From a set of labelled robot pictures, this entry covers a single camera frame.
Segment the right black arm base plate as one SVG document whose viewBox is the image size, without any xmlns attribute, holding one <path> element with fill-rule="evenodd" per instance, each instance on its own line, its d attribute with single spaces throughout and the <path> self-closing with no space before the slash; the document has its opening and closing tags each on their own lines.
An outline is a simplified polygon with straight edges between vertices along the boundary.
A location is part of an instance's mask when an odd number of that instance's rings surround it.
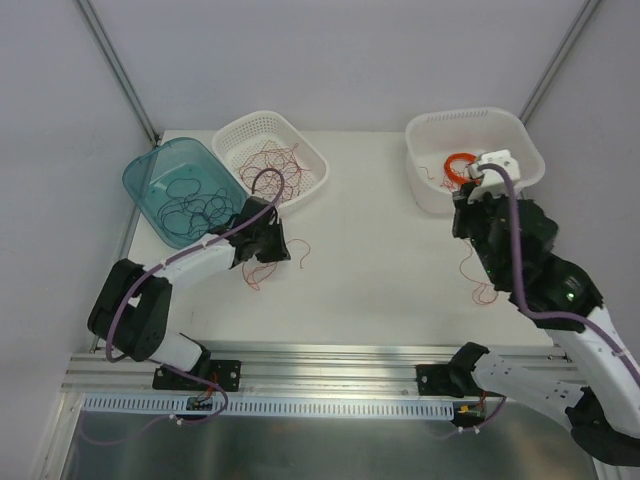
<svg viewBox="0 0 640 480">
<path fill-rule="evenodd" d="M 415 366 L 416 384 L 420 396 L 464 398 L 480 396 L 482 390 L 471 374 L 449 364 L 419 364 Z"/>
</svg>

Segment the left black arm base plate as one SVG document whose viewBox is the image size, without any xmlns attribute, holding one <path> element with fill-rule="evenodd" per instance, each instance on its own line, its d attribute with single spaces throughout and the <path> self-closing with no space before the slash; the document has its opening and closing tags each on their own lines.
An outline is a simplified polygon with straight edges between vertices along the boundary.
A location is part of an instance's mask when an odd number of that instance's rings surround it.
<svg viewBox="0 0 640 480">
<path fill-rule="evenodd" d="M 226 392 L 237 392 L 240 387 L 242 362 L 240 360 L 211 359 L 201 361 L 190 375 L 216 383 Z M 156 369 L 152 388 L 159 391 L 205 390 L 207 385 L 178 375 L 167 369 Z"/>
</svg>

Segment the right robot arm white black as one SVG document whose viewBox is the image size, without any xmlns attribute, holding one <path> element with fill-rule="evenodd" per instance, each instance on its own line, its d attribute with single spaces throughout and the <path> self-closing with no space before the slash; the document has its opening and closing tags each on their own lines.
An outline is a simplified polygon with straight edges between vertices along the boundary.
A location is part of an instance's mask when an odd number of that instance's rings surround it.
<svg viewBox="0 0 640 480">
<path fill-rule="evenodd" d="M 442 393 L 509 397 L 567 429 L 602 463 L 639 464 L 639 365 L 615 332 L 589 275 L 552 251 L 558 225 L 532 200 L 467 183 L 452 196 L 452 234 L 478 254 L 495 290 L 543 330 L 584 378 L 576 386 L 518 367 L 468 342 L 448 362 Z"/>
</svg>

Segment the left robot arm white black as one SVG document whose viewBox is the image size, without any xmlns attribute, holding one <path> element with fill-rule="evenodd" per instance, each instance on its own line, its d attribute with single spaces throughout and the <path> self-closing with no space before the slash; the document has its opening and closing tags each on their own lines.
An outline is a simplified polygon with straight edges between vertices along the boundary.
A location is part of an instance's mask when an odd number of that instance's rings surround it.
<svg viewBox="0 0 640 480">
<path fill-rule="evenodd" d="M 154 266 L 128 258 L 116 262 L 89 314 L 88 329 L 106 342 L 108 361 L 154 362 L 185 387 L 199 389 L 211 379 L 211 353 L 170 331 L 171 301 L 251 259 L 264 264 L 290 259 L 277 207 L 255 196 L 227 223 Z"/>
</svg>

